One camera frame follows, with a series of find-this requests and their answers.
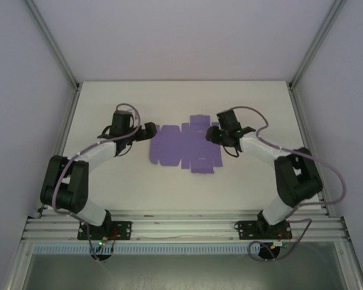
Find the gray wall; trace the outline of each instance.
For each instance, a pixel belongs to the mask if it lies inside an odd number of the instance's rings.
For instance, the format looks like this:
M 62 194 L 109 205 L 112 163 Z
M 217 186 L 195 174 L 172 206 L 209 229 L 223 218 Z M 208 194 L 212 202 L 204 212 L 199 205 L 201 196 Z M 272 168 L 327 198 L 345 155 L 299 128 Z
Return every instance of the gray wall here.
M 80 82 L 289 81 L 333 2 L 35 0 Z
M 20 0 L 0 0 L 0 289 L 72 88 Z
M 363 0 L 348 1 L 302 79 L 298 93 L 316 152 L 341 169 L 344 215 L 363 269 Z M 330 194 L 341 186 L 327 174 Z

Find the robotic arm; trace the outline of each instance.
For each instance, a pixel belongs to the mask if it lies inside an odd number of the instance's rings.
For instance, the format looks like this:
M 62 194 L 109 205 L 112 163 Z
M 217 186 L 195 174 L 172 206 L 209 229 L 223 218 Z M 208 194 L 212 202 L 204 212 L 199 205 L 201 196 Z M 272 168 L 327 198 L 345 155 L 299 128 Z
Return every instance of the robotic arm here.
M 220 128 L 208 129 L 206 139 L 238 152 L 252 154 L 275 169 L 278 196 L 257 216 L 256 227 L 265 239 L 275 239 L 277 231 L 288 223 L 286 216 L 305 199 L 322 190 L 322 182 L 315 163 L 301 156 L 282 152 L 261 142 L 251 127 L 242 128 L 233 110 L 217 114 Z M 295 150 L 307 155 L 305 147 Z
M 148 140 L 156 135 L 155 124 L 146 123 L 145 129 L 140 126 L 138 131 L 128 138 L 107 143 L 102 142 L 133 132 L 136 127 L 131 126 L 132 120 L 133 115 L 128 111 L 114 112 L 112 124 L 107 126 L 97 137 L 98 146 L 93 147 L 72 163 L 59 187 L 56 198 L 57 208 L 68 210 L 74 218 L 81 222 L 99 227 L 103 237 L 110 236 L 111 215 L 109 211 L 100 208 L 88 197 L 88 176 L 105 161 L 119 156 L 127 146 L 132 146 L 134 141 Z M 42 203 L 52 205 L 54 189 L 68 160 L 67 157 L 59 155 L 50 159 L 41 191 Z

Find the purple cable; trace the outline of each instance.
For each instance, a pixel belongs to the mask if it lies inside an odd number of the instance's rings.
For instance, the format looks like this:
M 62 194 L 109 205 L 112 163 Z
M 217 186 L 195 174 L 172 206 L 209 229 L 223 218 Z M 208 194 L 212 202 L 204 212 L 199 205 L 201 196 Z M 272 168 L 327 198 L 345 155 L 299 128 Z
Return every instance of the purple cable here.
M 126 134 L 124 136 L 120 136 L 120 137 L 115 137 L 115 138 L 112 138 L 112 139 L 107 139 L 107 140 L 103 140 L 101 142 L 97 142 L 97 143 L 94 143 L 92 145 L 90 145 L 89 147 L 85 148 L 84 150 L 82 150 L 81 152 L 75 154 L 73 157 L 71 157 L 71 159 L 67 162 L 65 168 L 63 169 L 62 173 L 60 174 L 60 177 L 58 179 L 58 182 L 55 186 L 55 189 L 54 189 L 54 193 L 53 193 L 53 200 L 52 200 L 52 203 L 51 205 L 53 206 L 53 210 L 58 213 L 58 214 L 69 214 L 70 216 L 74 217 L 74 218 L 77 218 L 75 216 L 74 213 L 71 213 L 69 211 L 59 211 L 57 208 L 56 208 L 56 196 L 58 194 L 58 191 L 59 191 L 59 187 L 61 186 L 62 184 L 62 181 L 63 179 L 65 178 L 65 175 L 67 173 L 67 170 L 70 168 L 70 166 L 72 165 L 72 163 L 75 161 L 76 158 L 80 157 L 82 154 L 85 154 L 87 153 L 88 151 L 90 151 L 91 149 L 101 145 L 101 144 L 104 144 L 104 143 L 107 143 L 107 142 L 113 142 L 113 141 L 117 141 L 117 140 L 121 140 L 121 139 L 125 139 L 125 138 L 128 138 L 132 135 L 134 135 L 138 130 L 139 130 L 139 127 L 141 125 L 141 118 L 140 118 L 140 114 L 138 112 L 138 110 L 130 105 L 130 104 L 127 104 L 127 103 L 121 103 L 121 104 L 118 104 L 116 106 L 116 110 L 118 110 L 119 107 L 121 106 L 128 106 L 130 107 L 131 109 L 133 109 L 133 111 L 136 113 L 136 116 L 137 116 L 137 126 L 136 128 L 133 130 L 133 132 L 129 133 L 129 134 Z M 93 253 L 93 255 L 95 256 L 96 260 L 98 259 L 98 257 L 96 256 L 96 252 L 94 250 L 94 247 L 93 247 L 93 244 L 91 243 L 91 239 L 90 239 L 90 227 L 87 223 L 87 238 L 89 240 L 89 245 L 90 245 L 90 250 L 91 252 Z
M 257 136 L 257 138 L 262 142 L 264 143 L 265 145 L 268 145 L 269 147 L 271 148 L 274 148 L 274 149 L 278 149 L 278 150 L 281 150 L 281 151 L 284 151 L 284 152 L 288 152 L 288 153 L 291 153 L 291 154 L 294 154 L 294 155 L 298 155 L 298 156 L 301 156 L 303 158 L 307 158 L 307 159 L 310 159 L 314 162 L 317 162 L 317 163 L 320 163 L 321 165 L 325 166 L 326 168 L 329 168 L 330 170 L 332 170 L 337 176 L 338 178 L 340 179 L 341 181 L 341 185 L 342 185 L 342 194 L 341 196 L 338 198 L 338 199 L 335 199 L 334 201 L 328 201 L 328 202 L 305 202 L 303 204 L 298 204 L 296 207 L 293 208 L 293 210 L 285 217 L 286 219 L 291 217 L 291 215 L 293 215 L 297 209 L 299 207 L 303 207 L 305 205 L 333 205 L 333 204 L 337 204 L 339 202 L 341 202 L 345 196 L 347 195 L 347 185 L 345 183 L 345 180 L 344 180 L 344 177 L 343 175 L 340 173 L 340 171 L 333 167 L 331 164 L 329 164 L 327 161 L 324 161 L 320 158 L 317 158 L 317 157 L 314 157 L 314 156 L 311 156 L 311 155 L 308 155 L 308 154 L 304 154 L 304 153 L 301 153 L 301 152 L 297 152 L 295 150 L 291 150 L 291 149 L 288 149 L 288 148 L 285 148 L 285 147 L 281 147 L 281 146 L 277 146 L 275 144 L 272 144 L 268 141 L 266 141 L 265 139 L 263 139 L 262 137 L 260 137 L 260 132 L 262 130 L 265 130 L 266 128 L 269 127 L 269 122 L 268 120 L 266 119 L 266 117 L 258 110 L 254 109 L 254 108 L 251 108 L 251 107 L 247 107 L 247 106 L 236 106 L 236 107 L 233 107 L 233 108 L 230 108 L 229 110 L 234 110 L 234 109 L 248 109 L 248 110 L 251 110 L 253 112 L 256 112 L 264 121 L 265 121 L 265 126 L 262 126 L 260 127 L 256 132 L 255 132 L 255 135 Z M 259 262 L 264 262 L 264 261 L 270 261 L 270 262 L 274 262 L 274 261 L 278 261 L 278 260 L 282 260 L 282 259 L 285 259 L 287 256 L 289 256 L 290 254 L 293 253 L 293 251 L 297 248 L 298 244 L 300 243 L 301 239 L 304 237 L 305 233 L 307 232 L 310 224 L 312 223 L 312 220 L 311 219 L 301 219 L 301 220 L 298 220 L 298 221 L 289 221 L 289 222 L 292 222 L 292 223 L 297 223 L 297 222 L 308 222 L 307 226 L 305 227 L 304 231 L 302 232 L 302 234 L 300 235 L 300 237 L 298 238 L 298 240 L 295 242 L 295 244 L 293 245 L 293 247 L 291 247 L 291 249 L 288 251 L 288 253 L 286 253 L 285 255 L 283 255 L 282 257 L 280 258 L 276 258 L 276 259 L 272 259 L 272 260 L 260 260 L 260 259 L 257 259 L 257 258 L 254 258 L 250 251 L 251 251 L 251 246 L 254 245 L 255 243 L 258 243 L 260 245 L 262 245 L 264 248 L 266 248 L 269 252 L 270 252 L 270 255 L 272 255 L 272 257 L 274 257 L 273 255 L 273 252 L 272 250 L 269 248 L 268 245 L 266 245 L 265 243 L 262 243 L 262 242 L 259 242 L 257 240 L 251 242 L 249 244 L 249 250 L 248 250 L 248 255 L 253 259 L 253 260 L 256 260 L 256 261 L 259 261 Z

